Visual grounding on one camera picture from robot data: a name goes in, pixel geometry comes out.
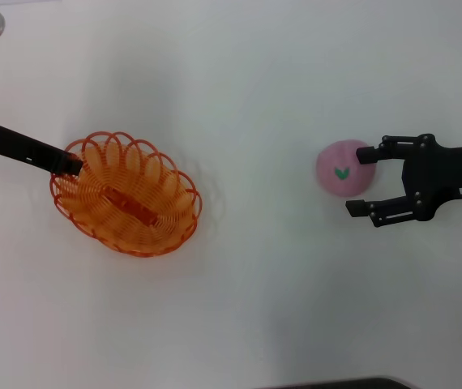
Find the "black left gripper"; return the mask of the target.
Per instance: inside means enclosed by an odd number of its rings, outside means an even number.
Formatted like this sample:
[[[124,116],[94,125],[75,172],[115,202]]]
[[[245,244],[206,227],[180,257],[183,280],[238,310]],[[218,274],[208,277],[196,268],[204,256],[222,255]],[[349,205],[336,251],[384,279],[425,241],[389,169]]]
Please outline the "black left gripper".
[[[58,176],[79,176],[83,161],[37,139],[0,126],[0,156],[43,169]]]

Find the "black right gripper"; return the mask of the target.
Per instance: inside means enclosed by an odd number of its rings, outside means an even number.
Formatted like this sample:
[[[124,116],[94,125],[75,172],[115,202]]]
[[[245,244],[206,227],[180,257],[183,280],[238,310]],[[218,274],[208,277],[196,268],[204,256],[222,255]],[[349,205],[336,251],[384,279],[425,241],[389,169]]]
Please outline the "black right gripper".
[[[369,217],[374,227],[428,221],[443,204],[462,200],[462,147],[441,146],[431,134],[385,135],[377,147],[359,147],[356,156],[360,164],[404,160],[402,182],[408,199],[345,203],[351,217]]]

